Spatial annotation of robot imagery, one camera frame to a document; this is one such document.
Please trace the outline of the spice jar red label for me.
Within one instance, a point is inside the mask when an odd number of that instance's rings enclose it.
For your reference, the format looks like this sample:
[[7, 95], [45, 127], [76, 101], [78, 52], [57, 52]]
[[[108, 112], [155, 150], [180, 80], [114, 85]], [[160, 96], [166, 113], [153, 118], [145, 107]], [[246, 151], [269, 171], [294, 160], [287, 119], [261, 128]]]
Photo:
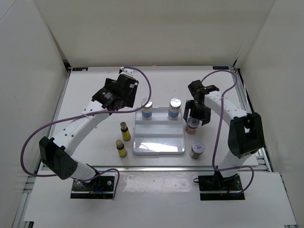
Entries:
[[188, 134], [194, 134], [198, 128], [200, 121], [198, 119], [189, 117], [186, 123], [185, 131]]
[[189, 155], [192, 159], [198, 159], [205, 151], [205, 145], [202, 142], [196, 142], [191, 146]]

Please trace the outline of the blue-label bead jar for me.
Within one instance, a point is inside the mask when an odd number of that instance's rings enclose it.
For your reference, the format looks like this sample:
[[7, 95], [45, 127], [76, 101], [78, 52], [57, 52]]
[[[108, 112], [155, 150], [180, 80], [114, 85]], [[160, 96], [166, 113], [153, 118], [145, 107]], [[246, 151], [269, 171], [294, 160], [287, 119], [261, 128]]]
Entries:
[[168, 119], [175, 121], [178, 119], [181, 107], [181, 100], [178, 98], [172, 98], [169, 103]]
[[143, 120], [151, 120], [152, 119], [152, 100], [142, 108], [142, 119]]

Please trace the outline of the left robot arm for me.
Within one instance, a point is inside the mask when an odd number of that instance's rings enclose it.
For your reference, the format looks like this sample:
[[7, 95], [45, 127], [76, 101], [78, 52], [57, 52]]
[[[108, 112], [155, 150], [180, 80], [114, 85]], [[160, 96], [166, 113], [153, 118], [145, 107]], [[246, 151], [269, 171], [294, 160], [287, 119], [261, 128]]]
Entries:
[[89, 190], [98, 188], [100, 179], [96, 176], [97, 172], [74, 160], [72, 155], [78, 145], [112, 111], [133, 107], [137, 86], [138, 81], [124, 73], [120, 73], [116, 80], [107, 78], [104, 87], [92, 96], [83, 110], [83, 117], [70, 122], [52, 138], [43, 137], [39, 141], [43, 163], [62, 180], [73, 178], [83, 181]]

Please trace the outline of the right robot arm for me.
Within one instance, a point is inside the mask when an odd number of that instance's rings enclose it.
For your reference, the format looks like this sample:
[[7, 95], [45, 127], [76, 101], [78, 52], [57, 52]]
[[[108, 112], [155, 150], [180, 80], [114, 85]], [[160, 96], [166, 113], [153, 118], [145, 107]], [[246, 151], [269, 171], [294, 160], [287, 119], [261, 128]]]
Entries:
[[227, 190], [244, 162], [265, 146], [261, 116], [236, 107], [215, 85], [204, 86], [195, 80], [188, 89], [193, 97], [186, 101], [183, 115], [188, 129], [194, 128], [194, 121], [208, 124], [212, 112], [219, 115], [220, 124], [225, 122], [229, 127], [228, 153], [220, 165], [212, 165], [213, 176], [203, 180], [208, 190]]

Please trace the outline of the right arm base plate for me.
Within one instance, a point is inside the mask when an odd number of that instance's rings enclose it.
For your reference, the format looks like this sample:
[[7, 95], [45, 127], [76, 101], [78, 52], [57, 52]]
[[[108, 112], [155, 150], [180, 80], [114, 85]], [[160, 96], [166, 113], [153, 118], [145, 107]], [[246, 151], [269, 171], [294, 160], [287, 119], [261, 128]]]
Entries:
[[193, 179], [199, 185], [201, 201], [245, 200], [240, 176], [236, 174], [221, 184], [216, 183], [214, 175], [202, 175]]

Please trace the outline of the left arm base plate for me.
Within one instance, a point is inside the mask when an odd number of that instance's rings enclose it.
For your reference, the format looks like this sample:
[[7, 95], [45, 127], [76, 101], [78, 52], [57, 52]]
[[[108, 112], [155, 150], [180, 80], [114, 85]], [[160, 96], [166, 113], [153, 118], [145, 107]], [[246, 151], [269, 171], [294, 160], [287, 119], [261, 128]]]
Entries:
[[114, 171], [106, 172], [90, 182], [74, 180], [71, 187], [71, 199], [110, 200], [114, 198], [116, 176]]

